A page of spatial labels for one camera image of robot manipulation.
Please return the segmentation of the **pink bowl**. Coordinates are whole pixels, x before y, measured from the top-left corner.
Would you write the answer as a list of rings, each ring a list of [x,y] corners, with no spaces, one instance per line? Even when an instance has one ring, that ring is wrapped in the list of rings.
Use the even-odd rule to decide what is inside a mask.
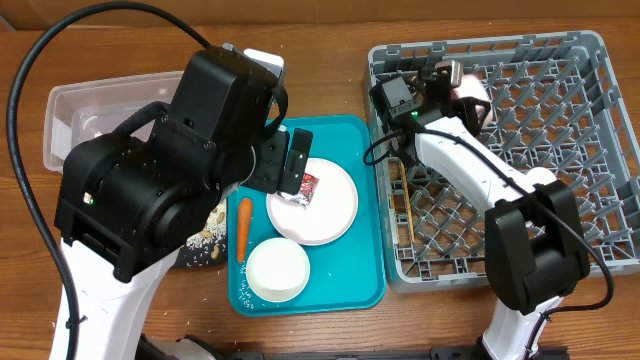
[[[485,129],[492,122],[494,118],[494,111],[489,99],[489,95],[483,87],[481,80],[476,75],[463,75],[460,85],[452,89],[451,97],[453,99],[471,97],[488,103],[487,108],[485,108],[483,105],[476,105],[475,109],[478,117],[481,120],[480,125],[482,129]]]

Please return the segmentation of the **red snack wrapper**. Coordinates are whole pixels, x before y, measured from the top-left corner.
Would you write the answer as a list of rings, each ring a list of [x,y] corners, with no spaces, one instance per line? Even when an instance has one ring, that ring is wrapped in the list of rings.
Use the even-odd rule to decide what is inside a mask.
[[[302,178],[300,189],[296,194],[278,192],[278,195],[282,199],[290,203],[306,208],[312,201],[318,183],[318,178],[311,174],[305,173]]]

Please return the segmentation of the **large white plate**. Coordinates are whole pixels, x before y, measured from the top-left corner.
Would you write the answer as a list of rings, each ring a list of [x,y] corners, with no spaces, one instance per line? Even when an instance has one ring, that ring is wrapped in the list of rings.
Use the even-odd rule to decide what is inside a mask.
[[[303,207],[270,194],[266,197],[267,214],[284,238],[301,245],[324,245],[344,235],[353,224],[358,192],[350,175],[329,160],[309,159],[305,173],[319,179],[310,204]]]

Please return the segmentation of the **small white bowl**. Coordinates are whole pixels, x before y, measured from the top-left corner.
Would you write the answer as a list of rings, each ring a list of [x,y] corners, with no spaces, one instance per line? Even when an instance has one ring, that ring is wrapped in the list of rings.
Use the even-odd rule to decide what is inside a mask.
[[[246,279],[261,299],[282,303],[297,297],[306,287],[311,265],[301,245],[287,238],[261,242],[249,254]]]

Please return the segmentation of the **white paper cup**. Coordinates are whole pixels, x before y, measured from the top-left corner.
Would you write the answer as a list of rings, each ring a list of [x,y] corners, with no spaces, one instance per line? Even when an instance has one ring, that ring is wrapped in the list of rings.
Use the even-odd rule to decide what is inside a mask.
[[[548,185],[557,180],[556,175],[544,167],[534,167],[526,172],[526,177],[532,184]]]

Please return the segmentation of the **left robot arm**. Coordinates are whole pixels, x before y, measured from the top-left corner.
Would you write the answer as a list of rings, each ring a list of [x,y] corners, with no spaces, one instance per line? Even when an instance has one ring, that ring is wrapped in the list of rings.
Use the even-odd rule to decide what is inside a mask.
[[[20,95],[35,60],[69,25],[114,10],[161,16],[158,7],[111,1],[76,10],[43,33],[22,60],[6,109],[9,158],[62,281],[50,355],[131,359],[155,292],[212,210],[241,186],[267,194],[301,187],[313,135],[288,132],[288,95],[260,61],[207,41],[170,102],[155,101],[64,160],[56,213],[47,222],[20,154]]]

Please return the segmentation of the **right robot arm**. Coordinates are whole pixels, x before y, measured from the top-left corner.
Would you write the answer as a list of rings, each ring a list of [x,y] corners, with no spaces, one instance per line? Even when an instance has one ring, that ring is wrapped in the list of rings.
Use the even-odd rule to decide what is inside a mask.
[[[414,79],[395,75],[368,92],[384,132],[376,140],[406,166],[422,164],[448,180],[482,217],[485,271],[498,301],[489,327],[474,347],[448,348],[463,359],[566,359],[565,348],[538,341],[551,317],[597,264],[604,298],[614,294],[612,275],[585,240],[576,197],[550,170],[521,172],[482,145],[477,136],[494,110],[481,80],[456,64],[422,68]]]

